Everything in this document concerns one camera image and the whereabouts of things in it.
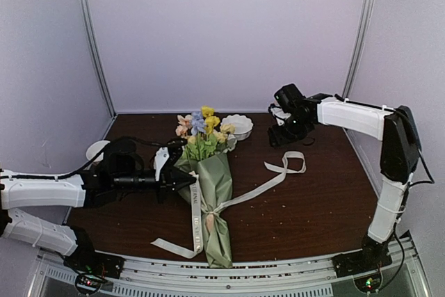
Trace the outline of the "bright yellow flower stem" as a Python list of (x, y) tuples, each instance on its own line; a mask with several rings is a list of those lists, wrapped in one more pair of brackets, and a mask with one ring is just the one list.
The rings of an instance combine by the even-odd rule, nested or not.
[(211, 134), (214, 128), (220, 124), (220, 118), (216, 116), (215, 109), (210, 106), (202, 106), (201, 113), (204, 118), (204, 129), (207, 134)]

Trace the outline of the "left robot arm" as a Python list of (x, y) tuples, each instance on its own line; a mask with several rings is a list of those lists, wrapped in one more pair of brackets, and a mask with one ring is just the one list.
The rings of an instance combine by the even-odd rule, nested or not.
[(30, 243), (72, 259), (93, 272), (100, 258), (87, 232), (54, 225), (23, 211), (25, 207), (103, 207), (126, 195), (153, 191), (163, 202), (195, 183), (195, 177), (176, 167), (187, 141), (167, 143), (123, 136), (97, 141), (86, 152), (86, 164), (66, 174), (21, 174), (1, 171), (1, 237)]

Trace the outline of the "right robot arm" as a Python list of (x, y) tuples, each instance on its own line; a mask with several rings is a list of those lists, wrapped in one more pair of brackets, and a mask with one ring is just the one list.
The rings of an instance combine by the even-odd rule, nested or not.
[(293, 83), (282, 86), (268, 107), (276, 123), (268, 129), (270, 145), (305, 139), (318, 125), (339, 127), (378, 142), (375, 178), (381, 181), (377, 207), (367, 232), (374, 242), (357, 254), (357, 265), (371, 270), (383, 258), (386, 243), (404, 212), (408, 188), (421, 159), (421, 141), (410, 107), (374, 106), (339, 95), (303, 95)]

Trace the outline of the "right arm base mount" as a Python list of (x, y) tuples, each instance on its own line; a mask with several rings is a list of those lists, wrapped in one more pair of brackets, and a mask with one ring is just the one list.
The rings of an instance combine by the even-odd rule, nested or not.
[(392, 264), (389, 255), (389, 240), (378, 243), (368, 236), (362, 240), (362, 248), (355, 252), (340, 253), (332, 258), (338, 278), (378, 270), (381, 266)]

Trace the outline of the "cream yellow rose stem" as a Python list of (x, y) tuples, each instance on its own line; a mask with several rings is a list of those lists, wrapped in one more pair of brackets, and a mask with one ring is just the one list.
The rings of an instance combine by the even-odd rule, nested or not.
[(234, 135), (235, 126), (222, 125), (220, 131), (212, 129), (212, 132), (198, 131), (187, 138), (184, 151), (190, 158), (203, 160), (220, 153), (231, 152), (236, 148), (237, 139)]

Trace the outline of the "green and pink wrapping paper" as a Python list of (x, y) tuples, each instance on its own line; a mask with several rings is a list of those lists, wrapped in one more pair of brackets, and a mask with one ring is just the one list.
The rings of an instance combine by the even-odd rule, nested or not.
[(210, 268), (231, 268), (232, 249), (229, 227), (218, 206), (232, 199), (232, 174), (225, 153), (202, 161), (183, 155), (175, 164), (199, 177), (203, 247)]

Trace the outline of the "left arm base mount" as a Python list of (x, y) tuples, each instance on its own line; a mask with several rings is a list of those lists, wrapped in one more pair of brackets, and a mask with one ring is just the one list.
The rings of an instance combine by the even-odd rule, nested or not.
[(124, 265), (120, 256), (97, 252), (87, 232), (73, 227), (76, 248), (69, 256), (64, 256), (64, 265), (80, 272), (92, 273), (103, 278), (119, 279)]

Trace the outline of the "peach flower stem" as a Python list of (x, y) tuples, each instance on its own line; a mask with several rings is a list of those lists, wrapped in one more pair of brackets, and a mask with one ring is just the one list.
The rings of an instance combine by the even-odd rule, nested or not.
[(191, 114), (188, 114), (185, 116), (177, 115), (178, 125), (177, 125), (177, 128), (175, 129), (175, 133), (177, 136), (182, 137), (182, 138), (189, 137), (190, 130), (192, 128), (192, 124), (191, 124), (192, 119), (193, 119), (193, 116)]

